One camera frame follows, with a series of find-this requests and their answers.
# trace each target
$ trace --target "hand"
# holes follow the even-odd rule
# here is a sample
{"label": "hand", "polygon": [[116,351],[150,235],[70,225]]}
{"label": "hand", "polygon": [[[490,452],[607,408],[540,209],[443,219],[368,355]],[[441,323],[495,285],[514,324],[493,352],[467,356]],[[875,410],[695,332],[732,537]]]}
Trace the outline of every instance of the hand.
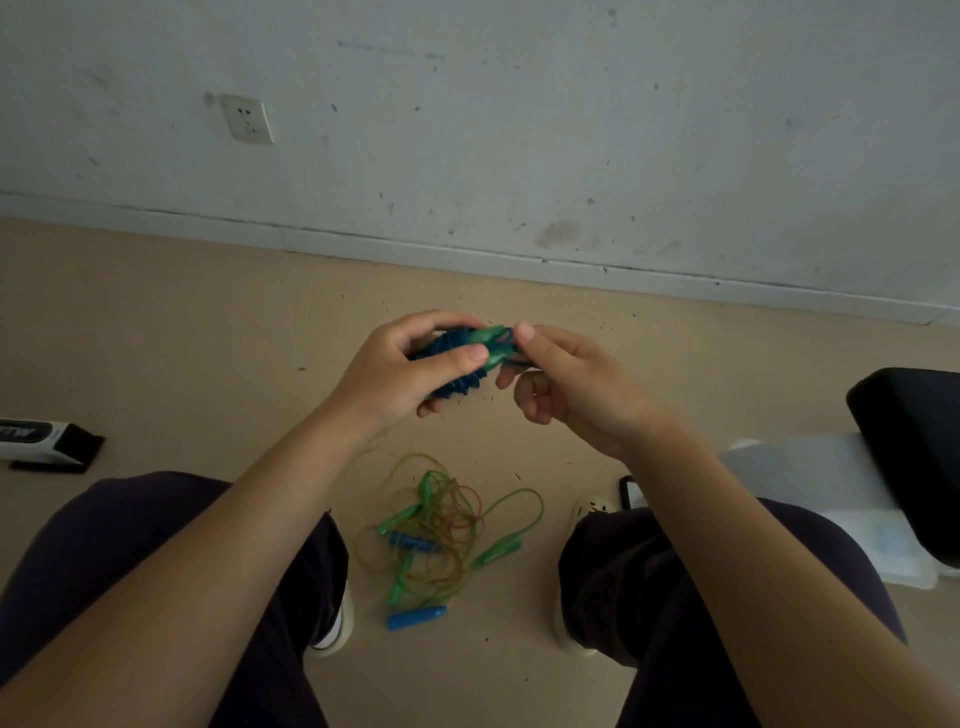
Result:
{"label": "hand", "polygon": [[456,327],[485,325],[466,313],[434,310],[375,328],[324,406],[347,413],[367,441],[414,411],[419,417],[439,413],[444,403],[430,399],[430,393],[482,367],[490,355],[487,347],[458,347],[419,361],[409,361],[407,354],[426,347],[437,330]]}
{"label": "hand", "polygon": [[505,365],[496,386],[506,389],[519,374],[514,401],[530,422],[549,425],[559,420],[617,460],[637,437],[654,433],[662,422],[665,408],[595,341],[562,328],[522,322],[514,327],[514,338],[541,371]]}

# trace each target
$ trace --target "fingernail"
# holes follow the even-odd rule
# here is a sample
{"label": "fingernail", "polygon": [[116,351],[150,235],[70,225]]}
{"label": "fingernail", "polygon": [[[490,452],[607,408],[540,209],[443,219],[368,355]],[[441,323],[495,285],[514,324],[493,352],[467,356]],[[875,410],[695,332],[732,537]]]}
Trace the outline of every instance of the fingernail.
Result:
{"label": "fingernail", "polygon": [[537,331],[524,321],[521,321],[519,324],[517,324],[514,327],[514,336],[522,344],[526,344],[536,334],[537,334]]}

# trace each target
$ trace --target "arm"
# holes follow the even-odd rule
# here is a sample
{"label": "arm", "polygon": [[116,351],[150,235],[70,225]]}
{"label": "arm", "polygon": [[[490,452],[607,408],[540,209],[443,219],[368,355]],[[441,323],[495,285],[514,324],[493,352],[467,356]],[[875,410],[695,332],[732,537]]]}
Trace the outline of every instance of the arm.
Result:
{"label": "arm", "polygon": [[326,402],[0,691],[0,726],[206,725],[338,476],[414,410],[440,411],[429,393],[486,360],[475,346],[407,361],[456,326],[482,324],[434,311],[374,331]]}
{"label": "arm", "polygon": [[949,687],[609,354],[560,329],[517,325],[515,335],[542,369],[520,376],[517,405],[627,465],[762,725],[960,725]]}

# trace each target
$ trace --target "person's right arm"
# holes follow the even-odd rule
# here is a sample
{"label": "person's right arm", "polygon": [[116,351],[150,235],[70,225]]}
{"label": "person's right arm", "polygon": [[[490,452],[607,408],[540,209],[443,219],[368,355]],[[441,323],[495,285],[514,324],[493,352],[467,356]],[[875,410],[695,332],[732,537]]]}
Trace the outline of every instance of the person's right arm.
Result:
{"label": "person's right arm", "polygon": [[[960,726],[950,687],[612,356],[562,329],[514,332],[541,369],[519,376],[517,406],[628,467],[765,728]],[[497,386],[517,374],[504,368]]]}

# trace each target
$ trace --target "forearm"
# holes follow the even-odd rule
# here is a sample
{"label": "forearm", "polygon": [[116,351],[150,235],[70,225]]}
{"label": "forearm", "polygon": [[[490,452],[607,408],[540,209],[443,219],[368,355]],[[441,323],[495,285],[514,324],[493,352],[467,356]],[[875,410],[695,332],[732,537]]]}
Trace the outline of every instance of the forearm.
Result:
{"label": "forearm", "polygon": [[957,724],[942,681],[685,427],[626,460],[763,725]]}
{"label": "forearm", "polygon": [[0,692],[2,725],[206,725],[357,450],[317,410]]}

